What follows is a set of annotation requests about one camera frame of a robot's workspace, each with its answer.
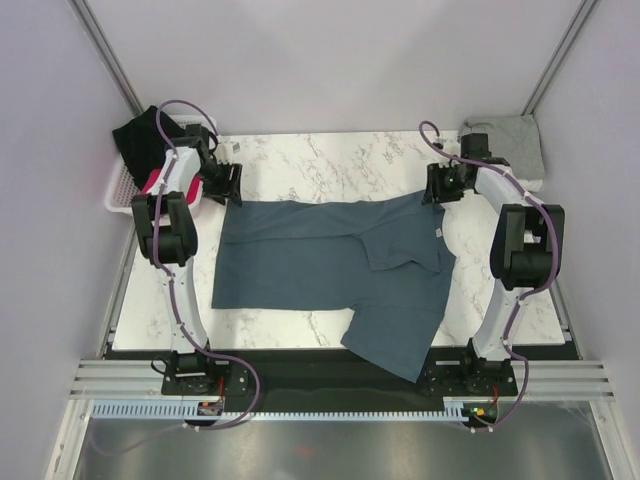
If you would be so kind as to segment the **blue grey t shirt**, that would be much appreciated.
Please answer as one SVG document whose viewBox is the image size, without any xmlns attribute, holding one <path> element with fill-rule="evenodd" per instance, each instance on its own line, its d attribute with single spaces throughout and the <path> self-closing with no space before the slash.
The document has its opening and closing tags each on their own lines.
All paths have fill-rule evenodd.
<svg viewBox="0 0 640 480">
<path fill-rule="evenodd" d="M 231 205 L 212 306 L 350 309 L 342 345 L 416 382 L 444 319 L 456 261 L 443 238 L 444 216 L 419 192 L 371 202 Z"/>
</svg>

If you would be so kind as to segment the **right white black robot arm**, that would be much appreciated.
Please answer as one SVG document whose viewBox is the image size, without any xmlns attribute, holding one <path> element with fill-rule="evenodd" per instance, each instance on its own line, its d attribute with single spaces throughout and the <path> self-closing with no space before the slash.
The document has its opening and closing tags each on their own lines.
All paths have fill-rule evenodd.
<svg viewBox="0 0 640 480">
<path fill-rule="evenodd" d="M 477 394 L 494 381 L 488 362 L 515 357 L 511 335 L 525 300 L 549 289 L 559 273 L 565 212 L 531 194 L 508 162 L 491 153 L 485 133 L 463 135 L 459 156 L 444 152 L 438 141 L 426 144 L 448 163 L 427 167 L 425 204 L 456 202 L 472 191 L 498 214 L 489 253 L 494 290 L 483 322 L 470 340 L 475 359 L 457 371 L 460 386 Z"/>
</svg>

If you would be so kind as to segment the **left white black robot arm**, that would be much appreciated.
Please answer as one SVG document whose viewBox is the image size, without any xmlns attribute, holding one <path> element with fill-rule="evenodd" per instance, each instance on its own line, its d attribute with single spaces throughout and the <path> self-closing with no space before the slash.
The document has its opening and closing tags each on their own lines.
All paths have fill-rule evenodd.
<svg viewBox="0 0 640 480">
<path fill-rule="evenodd" d="M 210 143 L 214 133 L 190 124 L 172 139 L 165 162 L 152 170 L 142 192 L 131 201 L 139 250 L 161 279 L 171 322 L 171 356 L 176 363 L 192 355 L 185 382 L 208 393 L 219 382 L 219 369 L 206 360 L 208 334 L 201 321 L 194 284 L 199 241 L 193 210 L 207 197 L 226 205 L 242 204 L 242 166 L 219 162 Z"/>
</svg>

